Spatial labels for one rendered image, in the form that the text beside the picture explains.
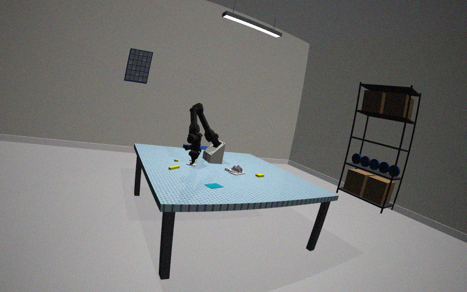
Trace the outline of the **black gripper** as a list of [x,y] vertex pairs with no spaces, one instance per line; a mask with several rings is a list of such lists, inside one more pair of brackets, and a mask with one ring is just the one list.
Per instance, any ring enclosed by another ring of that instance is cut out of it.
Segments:
[[197,144],[197,143],[194,143],[192,144],[193,146],[193,150],[189,152],[189,156],[191,157],[192,159],[192,164],[194,163],[194,161],[199,157],[200,153],[201,153],[201,148],[200,148],[200,145],[201,144]]

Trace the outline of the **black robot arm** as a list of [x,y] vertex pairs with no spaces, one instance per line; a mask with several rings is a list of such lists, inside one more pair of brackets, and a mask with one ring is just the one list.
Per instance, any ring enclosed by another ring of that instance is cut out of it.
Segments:
[[197,124],[197,115],[198,115],[198,118],[200,119],[201,121],[201,124],[202,126],[204,127],[204,130],[205,130],[205,139],[207,141],[211,141],[212,144],[213,144],[213,147],[217,148],[221,142],[219,142],[218,138],[218,134],[217,133],[214,133],[214,131],[212,129],[210,129],[209,127],[209,124],[208,122],[206,121],[206,118],[203,114],[203,105],[202,103],[197,103],[196,105],[194,105],[192,108],[190,108],[190,112],[191,112],[191,124],[189,126],[189,136],[187,138],[187,141],[189,142],[189,144],[191,145],[185,145],[184,146],[184,149],[187,151],[187,150],[193,150],[193,145],[194,143],[197,143],[197,144],[200,144],[201,143],[201,137],[203,136],[201,133],[200,133],[200,127],[199,125]]

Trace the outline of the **teal flat rectangular plate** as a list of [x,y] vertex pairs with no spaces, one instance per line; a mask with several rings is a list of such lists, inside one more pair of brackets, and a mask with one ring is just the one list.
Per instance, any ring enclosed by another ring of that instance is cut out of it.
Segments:
[[221,185],[217,184],[217,183],[213,183],[213,184],[205,184],[207,187],[210,187],[211,189],[215,189],[215,188],[218,188],[218,187],[222,187]]

